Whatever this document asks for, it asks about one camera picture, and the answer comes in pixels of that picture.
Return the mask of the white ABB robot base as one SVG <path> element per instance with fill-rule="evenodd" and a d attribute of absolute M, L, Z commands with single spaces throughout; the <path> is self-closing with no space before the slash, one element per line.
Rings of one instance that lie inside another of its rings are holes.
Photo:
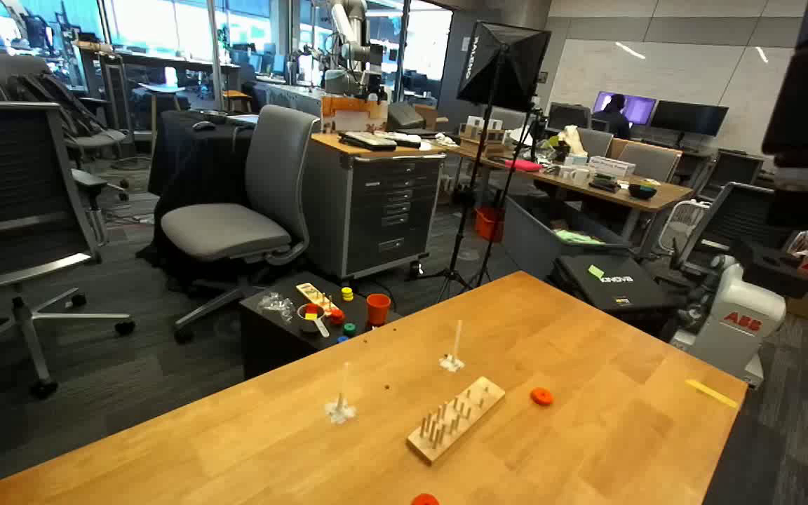
<path fill-rule="evenodd" d="M 711 281 L 701 326 L 679 329 L 672 346 L 737 377 L 750 388 L 760 388 L 760 346 L 784 326 L 785 298 L 750 284 L 733 255 L 714 262 Z"/>

